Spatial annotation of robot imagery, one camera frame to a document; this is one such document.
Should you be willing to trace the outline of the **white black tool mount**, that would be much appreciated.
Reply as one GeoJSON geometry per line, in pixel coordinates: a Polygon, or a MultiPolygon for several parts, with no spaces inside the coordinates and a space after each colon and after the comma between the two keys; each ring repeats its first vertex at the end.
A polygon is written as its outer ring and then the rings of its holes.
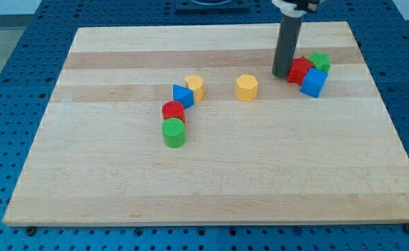
{"type": "Polygon", "coordinates": [[[287,17],[303,17],[307,13],[316,13],[325,0],[272,0],[280,12],[287,17]]]}

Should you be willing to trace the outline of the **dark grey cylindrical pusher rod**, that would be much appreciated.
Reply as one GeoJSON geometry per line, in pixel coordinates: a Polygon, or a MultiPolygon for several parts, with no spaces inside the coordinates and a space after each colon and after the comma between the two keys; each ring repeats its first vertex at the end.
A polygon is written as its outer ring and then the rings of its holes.
{"type": "Polygon", "coordinates": [[[275,77],[286,78],[295,55],[303,17],[282,16],[272,65],[275,77]]]}

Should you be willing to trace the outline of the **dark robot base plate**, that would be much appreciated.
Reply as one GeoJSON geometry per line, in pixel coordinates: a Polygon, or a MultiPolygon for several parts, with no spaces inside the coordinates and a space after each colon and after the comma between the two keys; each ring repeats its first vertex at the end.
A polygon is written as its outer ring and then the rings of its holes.
{"type": "Polygon", "coordinates": [[[174,0],[177,13],[193,11],[249,10],[249,0],[174,0]]]}

